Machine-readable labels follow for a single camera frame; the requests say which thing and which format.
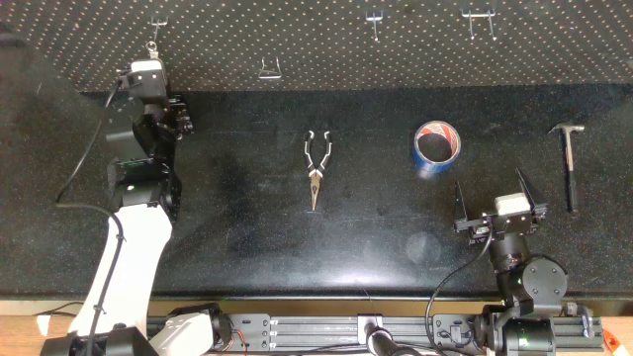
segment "pegboard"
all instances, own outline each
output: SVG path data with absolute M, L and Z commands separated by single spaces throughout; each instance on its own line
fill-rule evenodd
M 494 9 L 487 18 L 462 11 Z M 331 90 L 633 82 L 626 0 L 0 0 L 79 91 L 108 90 L 146 58 L 151 16 L 174 90 Z M 374 41 L 367 13 L 383 13 Z M 258 79 L 279 58 L 280 79 Z

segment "pliers handle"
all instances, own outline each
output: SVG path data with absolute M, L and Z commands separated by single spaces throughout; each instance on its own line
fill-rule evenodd
M 325 137 L 325 156 L 323 157 L 323 160 L 320 162 L 320 165 L 318 167 L 315 167 L 311 155 L 315 133 L 313 133 L 312 131 L 309 131 L 308 133 L 308 138 L 304 143 L 304 159 L 306 160 L 306 165 L 308 165 L 308 176 L 312 177 L 313 175 L 318 174 L 318 176 L 322 178 L 323 173 L 325 173 L 327 163 L 329 163 L 329 158 L 332 154 L 332 142 L 329 140 L 329 132 L 326 132 L 323 135 Z

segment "roll of blue tape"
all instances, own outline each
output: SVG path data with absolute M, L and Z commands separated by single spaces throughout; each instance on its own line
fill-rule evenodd
M 426 134 L 438 134 L 444 137 L 451 147 L 450 158 L 437 162 L 425 157 L 419 149 L 419 139 Z M 432 121 L 422 125 L 415 133 L 415 139 L 413 140 L 413 160 L 417 165 L 418 175 L 425 178 L 434 173 L 445 171 L 455 161 L 461 149 L 462 141 L 452 126 L 440 121 Z

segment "hammer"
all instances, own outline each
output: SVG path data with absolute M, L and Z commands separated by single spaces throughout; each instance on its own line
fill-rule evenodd
M 554 126 L 550 133 L 554 130 L 561 129 L 565 134 L 565 157 L 567 159 L 567 194 L 569 196 L 569 210 L 573 216 L 578 215 L 578 197 L 576 195 L 576 176 L 574 175 L 574 157 L 572 156 L 572 139 L 570 133 L 581 133 L 585 130 L 584 125 L 572 125 L 572 123 L 562 123 Z

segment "black countertop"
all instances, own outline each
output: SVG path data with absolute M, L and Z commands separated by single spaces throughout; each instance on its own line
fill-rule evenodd
M 5 99 L 2 118 L 0 297 L 82 298 L 106 237 L 106 219 L 57 210 L 56 189 L 76 164 L 94 120 L 134 115 L 125 97 L 107 115 L 104 95 L 82 97 L 51 81 Z M 455 233 L 453 184 L 471 214 L 519 192 L 520 167 L 541 190 L 548 219 L 528 237 L 570 272 L 572 298 L 633 296 L 631 218 L 633 87 L 616 85 L 185 93 L 196 132 L 177 148 L 182 209 L 160 259 L 156 298 L 428 298 L 479 252 Z M 442 120 L 459 132 L 454 165 L 415 176 L 411 137 Z M 566 212 L 563 121 L 573 136 L 581 218 Z M 331 131 L 333 153 L 312 212 L 302 149 Z M 105 205 L 100 139 L 67 201 Z M 442 296 L 496 295 L 488 261 Z

